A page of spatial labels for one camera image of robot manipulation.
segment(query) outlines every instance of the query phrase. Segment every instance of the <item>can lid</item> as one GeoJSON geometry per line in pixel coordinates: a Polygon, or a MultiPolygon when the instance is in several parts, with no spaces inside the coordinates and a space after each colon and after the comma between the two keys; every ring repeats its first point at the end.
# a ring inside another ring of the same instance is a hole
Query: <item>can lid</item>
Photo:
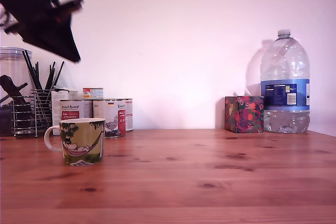
{"type": "Polygon", "coordinates": [[[59,100],[60,102],[86,102],[92,101],[92,99],[72,99],[72,100],[59,100]]]}
{"type": "Polygon", "coordinates": [[[93,99],[93,100],[104,102],[104,101],[116,101],[117,99],[93,99]]]}
{"type": "Polygon", "coordinates": [[[290,35],[290,29],[283,29],[283,30],[279,30],[278,31],[278,36],[279,35],[285,35],[285,34],[289,34],[290,35]]]}

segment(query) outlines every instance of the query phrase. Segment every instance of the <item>ceramic mug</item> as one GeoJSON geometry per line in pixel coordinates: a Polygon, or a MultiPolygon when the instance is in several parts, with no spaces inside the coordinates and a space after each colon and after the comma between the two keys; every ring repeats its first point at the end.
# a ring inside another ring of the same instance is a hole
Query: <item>ceramic mug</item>
{"type": "Polygon", "coordinates": [[[71,166],[93,165],[103,157],[105,119],[81,118],[61,120],[59,126],[47,129],[44,135],[46,146],[56,152],[62,152],[66,164],[71,166]],[[62,148],[51,145],[50,131],[60,131],[62,148]]]}

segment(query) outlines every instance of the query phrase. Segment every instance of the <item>hammock illustration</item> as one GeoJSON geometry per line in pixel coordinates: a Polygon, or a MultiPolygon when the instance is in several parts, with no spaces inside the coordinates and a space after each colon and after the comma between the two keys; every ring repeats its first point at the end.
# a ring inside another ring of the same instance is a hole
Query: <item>hammock illustration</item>
{"type": "Polygon", "coordinates": [[[99,136],[97,137],[96,141],[91,145],[91,147],[87,150],[87,151],[81,151],[81,152],[74,152],[68,148],[64,148],[65,152],[70,155],[71,157],[80,157],[83,156],[85,154],[87,154],[89,151],[91,151],[99,142],[99,138],[101,136],[101,133],[99,134],[99,136]]]}

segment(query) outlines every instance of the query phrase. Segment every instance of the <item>wire basket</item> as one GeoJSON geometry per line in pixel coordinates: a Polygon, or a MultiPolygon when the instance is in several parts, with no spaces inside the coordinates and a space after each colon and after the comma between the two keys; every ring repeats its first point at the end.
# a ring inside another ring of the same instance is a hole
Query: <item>wire basket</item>
{"type": "Polygon", "coordinates": [[[12,114],[13,114],[13,133],[14,136],[35,134],[45,132],[52,126],[51,113],[51,90],[31,91],[32,95],[22,96],[26,102],[16,104],[13,99],[12,114]]]}

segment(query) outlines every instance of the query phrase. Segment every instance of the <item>tin can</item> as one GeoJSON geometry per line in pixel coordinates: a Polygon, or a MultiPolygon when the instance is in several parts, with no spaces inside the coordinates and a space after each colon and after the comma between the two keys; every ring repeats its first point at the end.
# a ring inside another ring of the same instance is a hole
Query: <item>tin can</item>
{"type": "Polygon", "coordinates": [[[83,97],[85,99],[103,99],[103,88],[83,88],[83,97]]]}
{"type": "Polygon", "coordinates": [[[133,99],[125,99],[126,104],[126,132],[133,131],[133,99]]]}
{"type": "Polygon", "coordinates": [[[92,117],[92,100],[60,100],[61,120],[92,117]]]}
{"type": "Polygon", "coordinates": [[[105,138],[126,135],[126,106],[124,99],[103,99],[93,101],[93,116],[105,118],[105,138]]]}

